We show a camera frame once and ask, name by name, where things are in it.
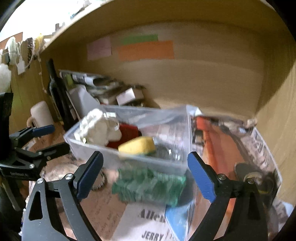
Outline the white drawstring cloth bag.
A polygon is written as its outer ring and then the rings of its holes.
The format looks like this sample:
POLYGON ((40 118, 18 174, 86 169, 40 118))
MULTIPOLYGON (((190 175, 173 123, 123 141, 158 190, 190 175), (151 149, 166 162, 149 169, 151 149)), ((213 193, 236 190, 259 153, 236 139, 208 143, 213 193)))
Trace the white drawstring cloth bag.
POLYGON ((95 108, 81 120, 74 137, 83 143, 107 146, 109 142, 119 141, 122 133, 116 118, 107 116, 107 113, 95 108))

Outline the red cloth piece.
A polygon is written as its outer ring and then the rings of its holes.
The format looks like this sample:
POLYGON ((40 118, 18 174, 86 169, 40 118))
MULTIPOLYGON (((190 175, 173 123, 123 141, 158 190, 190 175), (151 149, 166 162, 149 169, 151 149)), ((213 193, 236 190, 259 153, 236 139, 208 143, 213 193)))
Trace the red cloth piece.
POLYGON ((141 131, 138 129, 137 126, 133 126, 133 125, 129 125, 126 123, 120 123, 119 124, 119 130, 121 131, 122 137, 119 141, 115 141, 115 142, 109 142, 107 144, 108 148, 112 148, 112 149, 118 149, 118 147, 121 144, 124 144, 136 137, 141 137, 142 133, 141 131))

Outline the green cloth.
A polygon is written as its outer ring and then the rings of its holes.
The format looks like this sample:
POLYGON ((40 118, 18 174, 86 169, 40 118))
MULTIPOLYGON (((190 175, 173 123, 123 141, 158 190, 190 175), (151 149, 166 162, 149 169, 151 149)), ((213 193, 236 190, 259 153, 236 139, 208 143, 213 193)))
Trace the green cloth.
POLYGON ((122 202, 155 202, 175 207, 186 183, 186 176, 149 168, 118 169, 118 178, 111 191, 122 202))

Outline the yellow green sponge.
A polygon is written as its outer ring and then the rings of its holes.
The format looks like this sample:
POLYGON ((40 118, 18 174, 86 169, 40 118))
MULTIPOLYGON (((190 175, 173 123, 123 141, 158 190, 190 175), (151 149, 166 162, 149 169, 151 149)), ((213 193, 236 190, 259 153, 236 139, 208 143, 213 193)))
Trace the yellow green sponge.
POLYGON ((118 147, 118 151, 130 155, 148 155, 155 152, 156 146, 152 137, 134 138, 118 147))

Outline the grey knitted cloth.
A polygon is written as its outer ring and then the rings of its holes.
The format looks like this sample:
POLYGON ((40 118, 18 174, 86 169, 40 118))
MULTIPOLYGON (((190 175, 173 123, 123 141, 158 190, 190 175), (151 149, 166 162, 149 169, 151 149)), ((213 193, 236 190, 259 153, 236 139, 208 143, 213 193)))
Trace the grey knitted cloth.
POLYGON ((156 144, 156 150, 152 156, 155 158, 171 161, 179 161, 181 158, 181 155, 177 151, 174 151, 172 148, 161 144, 156 144))

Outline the beige mug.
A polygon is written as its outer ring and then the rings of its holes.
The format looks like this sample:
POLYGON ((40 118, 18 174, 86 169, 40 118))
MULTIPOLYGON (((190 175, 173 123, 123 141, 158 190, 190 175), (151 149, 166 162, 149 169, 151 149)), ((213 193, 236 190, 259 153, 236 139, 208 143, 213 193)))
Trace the beige mug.
POLYGON ((40 101, 30 109, 31 116, 27 119, 27 127, 40 128, 43 126, 54 125, 48 104, 40 101))

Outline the dark wine bottle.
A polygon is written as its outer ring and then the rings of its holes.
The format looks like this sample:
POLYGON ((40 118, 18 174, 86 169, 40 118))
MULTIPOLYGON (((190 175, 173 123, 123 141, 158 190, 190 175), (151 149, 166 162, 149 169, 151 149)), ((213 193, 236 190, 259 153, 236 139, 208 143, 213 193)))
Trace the dark wine bottle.
POLYGON ((58 119, 67 132, 78 122, 78 117, 67 94, 66 85, 56 73, 53 59, 48 60, 47 70, 50 78, 48 90, 56 108, 58 119))

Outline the white plastic sheet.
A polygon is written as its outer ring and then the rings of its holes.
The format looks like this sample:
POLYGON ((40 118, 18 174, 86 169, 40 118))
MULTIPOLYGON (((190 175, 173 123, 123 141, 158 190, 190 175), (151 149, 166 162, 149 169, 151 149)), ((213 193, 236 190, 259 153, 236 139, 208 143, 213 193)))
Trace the white plastic sheet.
POLYGON ((77 85, 71 89, 69 96, 79 120, 84 118, 93 109, 100 108, 99 101, 86 90, 84 85, 77 85))

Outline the blue plastic sheet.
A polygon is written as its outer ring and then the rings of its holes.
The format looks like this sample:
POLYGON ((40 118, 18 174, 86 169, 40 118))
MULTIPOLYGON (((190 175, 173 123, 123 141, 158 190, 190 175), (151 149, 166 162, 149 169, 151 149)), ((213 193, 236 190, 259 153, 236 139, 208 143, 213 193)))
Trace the blue plastic sheet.
POLYGON ((194 209, 193 202, 176 207, 166 206, 165 219, 175 240, 188 240, 194 209))

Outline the rolled newspaper stack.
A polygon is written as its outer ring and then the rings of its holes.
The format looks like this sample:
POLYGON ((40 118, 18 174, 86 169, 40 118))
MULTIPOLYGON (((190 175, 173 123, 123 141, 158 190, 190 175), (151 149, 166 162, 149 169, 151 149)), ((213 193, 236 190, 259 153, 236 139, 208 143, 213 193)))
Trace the rolled newspaper stack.
POLYGON ((116 97, 125 89, 123 81, 100 74, 59 70, 59 75, 69 91, 83 87, 101 104, 117 105, 116 97))

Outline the vintage newspaper print mat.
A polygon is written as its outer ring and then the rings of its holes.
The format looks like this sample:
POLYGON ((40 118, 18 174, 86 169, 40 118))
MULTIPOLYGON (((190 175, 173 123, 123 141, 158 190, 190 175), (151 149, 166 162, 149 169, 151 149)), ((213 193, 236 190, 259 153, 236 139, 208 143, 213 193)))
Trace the vintage newspaper print mat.
MULTIPOLYGON (((285 224, 287 212, 285 206, 276 199, 282 183, 281 175, 260 133, 256 128, 246 129, 240 121, 225 118, 198 115, 195 121, 195 125, 191 126, 191 152, 196 152, 217 174, 225 174, 230 180, 254 180, 266 216, 267 240, 272 240, 285 224)), ((52 172, 60 171, 59 177, 53 178, 52 173, 48 173, 42 178, 47 182, 61 180, 66 174, 75 173, 80 165, 88 161, 76 159, 78 164, 61 164, 52 168, 52 172)), ((119 169, 132 168, 124 166, 119 169)), ((182 176, 186 176, 187 183, 177 206, 190 202, 195 204, 188 234, 188 240, 191 240, 211 203, 201 194, 189 167, 182 176)), ((88 196, 80 201, 100 240, 175 240, 165 219, 167 205, 120 201, 118 195, 111 191, 117 178, 118 169, 102 166, 88 196)), ((224 235, 234 204, 235 199, 231 199, 215 236, 216 240, 224 235)), ((56 199, 56 205, 67 236, 76 240, 59 198, 56 199)))

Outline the white paper tag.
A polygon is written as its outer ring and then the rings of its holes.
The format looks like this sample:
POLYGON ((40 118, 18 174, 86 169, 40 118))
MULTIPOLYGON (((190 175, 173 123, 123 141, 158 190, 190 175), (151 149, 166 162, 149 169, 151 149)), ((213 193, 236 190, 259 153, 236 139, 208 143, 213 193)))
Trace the white paper tag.
POLYGON ((136 88, 129 88, 124 92, 120 93, 116 97, 118 105, 126 105, 134 101, 139 101, 144 99, 144 94, 142 90, 136 88))

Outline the pink sticky note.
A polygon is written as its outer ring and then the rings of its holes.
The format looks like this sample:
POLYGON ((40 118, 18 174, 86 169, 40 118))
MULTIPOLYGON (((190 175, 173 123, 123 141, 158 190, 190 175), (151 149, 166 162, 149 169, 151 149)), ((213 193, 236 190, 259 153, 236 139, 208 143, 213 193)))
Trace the pink sticky note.
POLYGON ((87 60, 94 61, 112 55, 111 40, 109 36, 100 38, 87 44, 87 60))

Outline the clear plastic storage bin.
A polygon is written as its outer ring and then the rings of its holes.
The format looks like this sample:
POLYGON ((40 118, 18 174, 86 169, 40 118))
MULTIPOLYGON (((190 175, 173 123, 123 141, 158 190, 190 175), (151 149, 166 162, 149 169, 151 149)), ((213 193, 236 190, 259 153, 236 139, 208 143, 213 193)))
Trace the clear plastic storage bin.
POLYGON ((149 168, 182 176, 187 171, 187 155, 192 150, 191 117, 201 111, 185 105, 172 109, 105 105, 100 123, 89 137, 75 124, 65 135, 74 156, 87 160, 94 151, 104 157, 108 169, 149 168))

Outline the green sticky note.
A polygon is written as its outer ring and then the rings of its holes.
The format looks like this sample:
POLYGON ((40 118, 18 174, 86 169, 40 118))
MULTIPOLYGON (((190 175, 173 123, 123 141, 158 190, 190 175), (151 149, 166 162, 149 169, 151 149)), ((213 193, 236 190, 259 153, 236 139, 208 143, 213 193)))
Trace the green sticky note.
POLYGON ((129 35, 120 39, 121 45, 131 45, 137 43, 144 43, 144 42, 154 42, 158 41, 157 34, 149 34, 149 35, 129 35))

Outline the orange sticky note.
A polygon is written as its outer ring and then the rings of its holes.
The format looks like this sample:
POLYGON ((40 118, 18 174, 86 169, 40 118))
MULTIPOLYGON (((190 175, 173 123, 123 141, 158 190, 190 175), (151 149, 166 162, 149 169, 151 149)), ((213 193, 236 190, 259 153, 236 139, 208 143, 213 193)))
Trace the orange sticky note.
POLYGON ((142 42, 118 47, 120 61, 174 59, 173 41, 142 42))

